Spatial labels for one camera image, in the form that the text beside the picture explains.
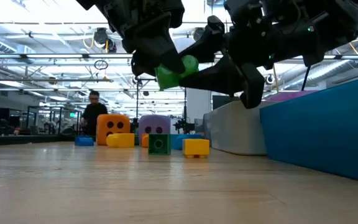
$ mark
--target purple block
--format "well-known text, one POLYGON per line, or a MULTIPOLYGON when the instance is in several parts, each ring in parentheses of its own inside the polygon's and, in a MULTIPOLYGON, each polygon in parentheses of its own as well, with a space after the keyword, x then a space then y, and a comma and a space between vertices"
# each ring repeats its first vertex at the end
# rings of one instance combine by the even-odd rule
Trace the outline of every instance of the purple block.
POLYGON ((139 142, 143 134, 170 134, 171 118, 162 115, 144 115, 139 120, 139 142))
POLYGON ((271 97, 266 98, 267 101, 287 101, 301 96, 308 95, 310 93, 315 93, 317 90, 308 90, 308 91, 298 91, 298 92, 281 92, 274 94, 271 97))

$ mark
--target person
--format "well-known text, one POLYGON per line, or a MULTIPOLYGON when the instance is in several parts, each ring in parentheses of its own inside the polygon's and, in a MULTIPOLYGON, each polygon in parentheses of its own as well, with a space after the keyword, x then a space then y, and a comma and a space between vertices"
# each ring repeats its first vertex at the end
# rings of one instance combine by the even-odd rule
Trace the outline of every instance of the person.
POLYGON ((88 127, 88 134, 90 136, 96 135, 96 125, 98 116, 101 114, 107 114, 107 108, 103 104, 99 103, 99 92, 91 91, 89 94, 89 102, 85 108, 81 123, 86 124, 88 127))

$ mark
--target green object in gripper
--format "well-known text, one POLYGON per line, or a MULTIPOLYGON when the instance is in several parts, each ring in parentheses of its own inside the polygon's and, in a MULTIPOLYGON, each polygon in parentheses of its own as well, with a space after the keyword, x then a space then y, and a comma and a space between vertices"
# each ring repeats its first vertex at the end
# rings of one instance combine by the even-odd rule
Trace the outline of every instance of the green object in gripper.
POLYGON ((177 74, 163 65, 159 65, 155 68, 155 75, 161 91, 179 86, 179 80, 198 72, 198 60, 194 56, 186 55, 181 59, 181 61, 185 66, 185 72, 182 74, 177 74))

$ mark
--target wooden table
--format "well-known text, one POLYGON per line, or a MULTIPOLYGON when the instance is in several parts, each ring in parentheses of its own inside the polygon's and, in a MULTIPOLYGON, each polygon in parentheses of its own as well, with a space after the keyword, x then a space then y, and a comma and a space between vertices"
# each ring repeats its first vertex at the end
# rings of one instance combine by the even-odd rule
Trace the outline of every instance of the wooden table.
POLYGON ((358 181, 266 157, 0 146, 0 224, 358 223, 358 181))

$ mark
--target blue block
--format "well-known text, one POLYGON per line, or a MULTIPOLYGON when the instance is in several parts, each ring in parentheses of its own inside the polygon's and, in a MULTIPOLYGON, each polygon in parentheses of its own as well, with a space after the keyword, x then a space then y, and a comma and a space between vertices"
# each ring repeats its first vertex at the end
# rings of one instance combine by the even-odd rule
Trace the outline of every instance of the blue block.
POLYGON ((358 180, 358 80, 260 110, 268 156, 358 180))
POLYGON ((84 137, 84 136, 78 136, 75 137, 75 145, 76 146, 93 146, 93 138, 91 137, 84 137))
POLYGON ((171 147, 175 150, 182 150, 184 139, 202 139, 200 134, 171 134, 171 147))

